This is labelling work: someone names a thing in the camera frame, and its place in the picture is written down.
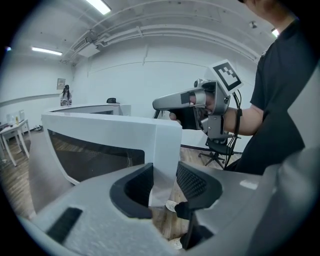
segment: black t-shirt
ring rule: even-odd
[[[318,59],[298,20],[262,55],[250,102],[263,110],[263,121],[245,147],[236,172],[262,175],[266,167],[304,148],[288,108],[307,84]]]

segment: white ceiling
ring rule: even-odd
[[[219,33],[242,49],[260,55],[275,40],[273,28],[237,0],[104,0],[111,12],[102,15],[86,0],[44,1],[17,34],[12,52],[77,62],[73,47],[91,31],[107,42],[119,33],[149,25],[181,25]],[[249,26],[257,22],[257,28]],[[31,46],[63,52],[62,56],[31,51]]]

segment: black and white square pattern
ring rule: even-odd
[[[239,77],[228,62],[213,67],[228,91],[241,84]]]

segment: hand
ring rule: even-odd
[[[209,92],[206,92],[205,95],[205,109],[208,112],[213,111],[215,107],[215,96]],[[190,103],[196,104],[196,96],[190,96]],[[174,113],[170,113],[169,117],[171,120],[177,121],[181,125],[181,122],[177,120],[177,116]]]

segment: person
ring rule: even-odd
[[[72,104],[72,95],[71,95],[71,92],[69,91],[69,85],[66,84],[60,96],[60,105],[69,106],[71,104]]]
[[[252,138],[242,157],[226,168],[228,171],[262,175],[266,167],[281,163],[305,146],[288,114],[288,108],[314,72],[319,53],[310,46],[303,24],[278,0],[238,1],[279,32],[275,42],[259,60],[251,107],[242,110],[239,134]],[[195,103],[195,98],[190,97],[190,102]],[[212,111],[213,107],[213,95],[207,93],[206,108]],[[226,131],[234,131],[236,114],[236,109],[227,109],[224,115]],[[177,117],[171,113],[170,119],[177,120]],[[179,218],[190,217],[188,202],[177,204],[168,201],[166,207],[176,212]],[[176,249],[186,249],[186,237],[185,234],[175,238],[170,244]]]

